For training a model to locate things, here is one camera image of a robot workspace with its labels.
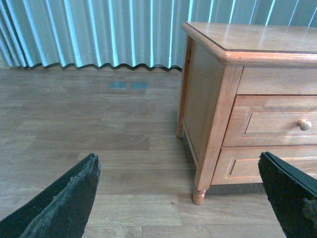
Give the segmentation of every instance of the drawer knob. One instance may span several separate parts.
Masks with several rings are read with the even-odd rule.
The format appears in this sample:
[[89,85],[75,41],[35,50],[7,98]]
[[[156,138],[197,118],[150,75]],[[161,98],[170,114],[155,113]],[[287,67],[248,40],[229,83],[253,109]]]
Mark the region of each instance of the drawer knob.
[[299,126],[300,130],[308,130],[312,127],[312,123],[310,121],[307,121],[305,119],[300,120],[297,125]]

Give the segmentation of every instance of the curtain fold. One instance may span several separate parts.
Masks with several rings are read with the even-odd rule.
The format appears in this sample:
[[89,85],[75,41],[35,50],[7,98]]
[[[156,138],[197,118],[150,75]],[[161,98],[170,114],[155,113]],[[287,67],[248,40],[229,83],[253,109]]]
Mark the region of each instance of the curtain fold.
[[317,26],[317,0],[0,0],[9,66],[182,67],[185,21]]

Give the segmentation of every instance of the cabinet side panel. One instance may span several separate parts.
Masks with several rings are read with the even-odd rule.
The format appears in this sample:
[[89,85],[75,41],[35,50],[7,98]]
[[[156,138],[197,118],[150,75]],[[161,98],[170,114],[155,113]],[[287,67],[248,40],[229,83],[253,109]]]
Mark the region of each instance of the cabinet side panel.
[[204,158],[207,149],[223,73],[224,66],[193,42],[183,121],[198,161]]

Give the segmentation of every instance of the drawer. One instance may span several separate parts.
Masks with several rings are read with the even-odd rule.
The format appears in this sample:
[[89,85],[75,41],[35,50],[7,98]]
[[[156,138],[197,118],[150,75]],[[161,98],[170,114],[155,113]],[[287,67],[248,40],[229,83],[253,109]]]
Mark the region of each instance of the drawer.
[[317,178],[317,146],[238,147],[221,150],[211,184],[262,182],[258,162],[265,151]]
[[316,68],[245,67],[237,94],[317,94]]
[[[300,120],[312,123],[302,131]],[[237,96],[223,147],[317,144],[317,97]]]

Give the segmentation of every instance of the floor board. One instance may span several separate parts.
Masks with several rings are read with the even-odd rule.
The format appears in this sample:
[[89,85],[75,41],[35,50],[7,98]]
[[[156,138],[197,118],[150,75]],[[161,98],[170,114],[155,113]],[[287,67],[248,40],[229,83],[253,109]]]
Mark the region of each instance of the floor board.
[[[95,153],[101,178],[85,238],[285,237],[261,184],[213,186],[192,203],[195,164],[175,137],[180,79],[0,70],[0,219]],[[115,81],[126,89],[109,88]]]

